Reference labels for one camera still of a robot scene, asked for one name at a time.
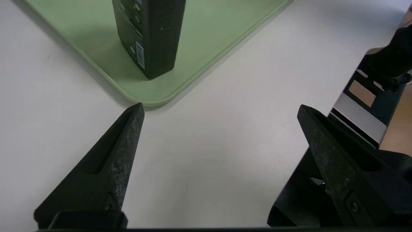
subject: sticker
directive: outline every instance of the sticker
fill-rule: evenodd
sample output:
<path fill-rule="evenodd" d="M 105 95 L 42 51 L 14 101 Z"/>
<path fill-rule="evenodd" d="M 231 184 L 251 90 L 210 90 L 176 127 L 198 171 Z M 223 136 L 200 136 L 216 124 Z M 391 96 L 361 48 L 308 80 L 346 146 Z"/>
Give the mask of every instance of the sticker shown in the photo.
<path fill-rule="evenodd" d="M 137 52 L 137 62 L 145 69 L 145 50 L 143 47 L 136 41 L 136 52 Z"/>

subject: barcode label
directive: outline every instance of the barcode label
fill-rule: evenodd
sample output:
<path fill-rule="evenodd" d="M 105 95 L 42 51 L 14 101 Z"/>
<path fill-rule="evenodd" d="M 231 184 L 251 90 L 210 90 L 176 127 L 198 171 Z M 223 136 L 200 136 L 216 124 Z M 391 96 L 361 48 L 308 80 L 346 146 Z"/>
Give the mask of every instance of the barcode label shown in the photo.
<path fill-rule="evenodd" d="M 137 62 L 145 69 L 145 50 L 143 47 L 136 41 L 136 51 L 137 51 Z"/>

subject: white tabletop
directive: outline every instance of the white tabletop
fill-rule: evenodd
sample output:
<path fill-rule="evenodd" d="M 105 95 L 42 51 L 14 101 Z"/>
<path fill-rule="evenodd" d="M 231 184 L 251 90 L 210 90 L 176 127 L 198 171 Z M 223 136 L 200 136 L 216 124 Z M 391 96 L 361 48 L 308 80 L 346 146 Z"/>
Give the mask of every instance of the white tabletop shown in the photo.
<path fill-rule="evenodd" d="M 411 0 L 297 0 L 183 94 L 146 112 L 123 210 L 129 227 L 265 226 L 307 142 Z M 20 1 L 0 3 L 0 225 L 33 211 L 130 106 Z"/>

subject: black rectangular device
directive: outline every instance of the black rectangular device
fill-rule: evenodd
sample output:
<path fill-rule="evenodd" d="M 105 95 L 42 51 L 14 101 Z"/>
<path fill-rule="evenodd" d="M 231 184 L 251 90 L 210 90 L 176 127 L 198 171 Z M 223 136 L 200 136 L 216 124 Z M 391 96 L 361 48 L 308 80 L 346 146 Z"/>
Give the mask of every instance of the black rectangular device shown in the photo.
<path fill-rule="evenodd" d="M 186 0 L 112 0 L 120 41 L 148 79 L 173 69 Z"/>

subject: light green tray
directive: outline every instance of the light green tray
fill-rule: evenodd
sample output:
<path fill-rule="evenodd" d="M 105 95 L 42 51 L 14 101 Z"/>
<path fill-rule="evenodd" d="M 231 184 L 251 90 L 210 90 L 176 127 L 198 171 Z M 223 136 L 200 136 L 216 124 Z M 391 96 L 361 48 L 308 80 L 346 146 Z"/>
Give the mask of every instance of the light green tray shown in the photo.
<path fill-rule="evenodd" d="M 132 102 L 171 101 L 289 0 L 187 0 L 175 68 L 148 80 L 122 47 L 111 0 L 25 0 Z"/>

